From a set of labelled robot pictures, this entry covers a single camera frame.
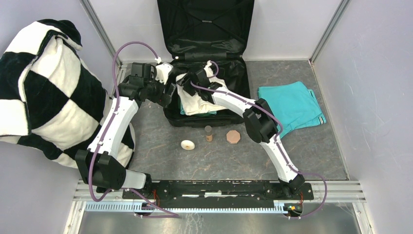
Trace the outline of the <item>white shirt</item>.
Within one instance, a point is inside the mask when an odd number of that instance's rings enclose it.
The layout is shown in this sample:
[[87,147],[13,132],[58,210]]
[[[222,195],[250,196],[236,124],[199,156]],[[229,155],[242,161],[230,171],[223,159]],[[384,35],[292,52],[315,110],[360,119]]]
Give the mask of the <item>white shirt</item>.
[[[203,70],[206,71],[206,74],[211,81],[217,81],[218,83],[222,84],[223,87],[226,88],[227,85],[225,81],[223,79],[216,77],[217,72],[213,72],[211,68],[212,65],[217,66],[217,63],[209,60],[204,66]],[[182,78],[184,74],[186,73],[178,75],[176,77],[176,81],[179,78]],[[220,110],[225,109],[225,107],[222,107],[220,105],[212,104],[211,102],[208,102],[208,101],[203,101],[197,94],[195,94],[194,96],[190,96],[188,93],[186,93],[183,90],[182,86],[177,85],[177,93],[178,93],[179,98],[182,100],[184,110],[187,114],[189,113],[192,114],[194,112],[206,113],[206,112],[220,111]]]

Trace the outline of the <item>light aqua shirt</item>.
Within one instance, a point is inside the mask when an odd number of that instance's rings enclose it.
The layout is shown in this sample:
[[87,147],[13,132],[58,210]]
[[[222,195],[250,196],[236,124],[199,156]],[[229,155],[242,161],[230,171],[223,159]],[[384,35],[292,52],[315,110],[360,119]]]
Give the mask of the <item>light aqua shirt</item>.
[[180,105],[180,115],[186,116],[186,112],[184,110],[183,103],[182,103],[181,99],[179,99],[179,105]]

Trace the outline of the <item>teal shorts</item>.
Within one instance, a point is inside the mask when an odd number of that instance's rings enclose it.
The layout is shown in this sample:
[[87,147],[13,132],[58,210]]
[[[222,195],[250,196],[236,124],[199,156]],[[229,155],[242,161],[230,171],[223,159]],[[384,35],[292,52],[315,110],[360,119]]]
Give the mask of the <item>teal shorts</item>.
[[280,137],[301,128],[314,127],[327,122],[316,95],[302,82],[258,88],[258,97],[267,101],[283,130]]

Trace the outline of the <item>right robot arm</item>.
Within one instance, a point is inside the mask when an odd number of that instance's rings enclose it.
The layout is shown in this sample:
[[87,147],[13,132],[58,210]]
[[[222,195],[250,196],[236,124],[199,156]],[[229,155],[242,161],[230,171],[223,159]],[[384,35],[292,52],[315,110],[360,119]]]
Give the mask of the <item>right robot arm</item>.
[[265,99],[243,97],[218,82],[210,81],[203,69],[179,75],[176,84],[189,95],[198,95],[202,100],[242,117],[248,136],[263,147],[275,166],[282,195],[294,199],[300,194],[304,176],[285,150],[280,138],[283,127]]

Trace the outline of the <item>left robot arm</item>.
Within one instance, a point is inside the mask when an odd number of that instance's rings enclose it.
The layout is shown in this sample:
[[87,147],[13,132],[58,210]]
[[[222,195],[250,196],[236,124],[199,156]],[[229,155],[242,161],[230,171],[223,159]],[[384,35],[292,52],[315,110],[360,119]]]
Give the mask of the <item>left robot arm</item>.
[[118,85],[109,114],[99,133],[86,150],[75,155],[83,182],[97,187],[120,190],[133,188],[140,198],[152,195],[153,185],[145,173],[127,170],[117,161],[124,134],[129,133],[130,121],[142,102],[149,100],[162,107],[171,103],[176,86],[168,78],[173,66],[166,62],[158,65],[136,63],[131,74]]

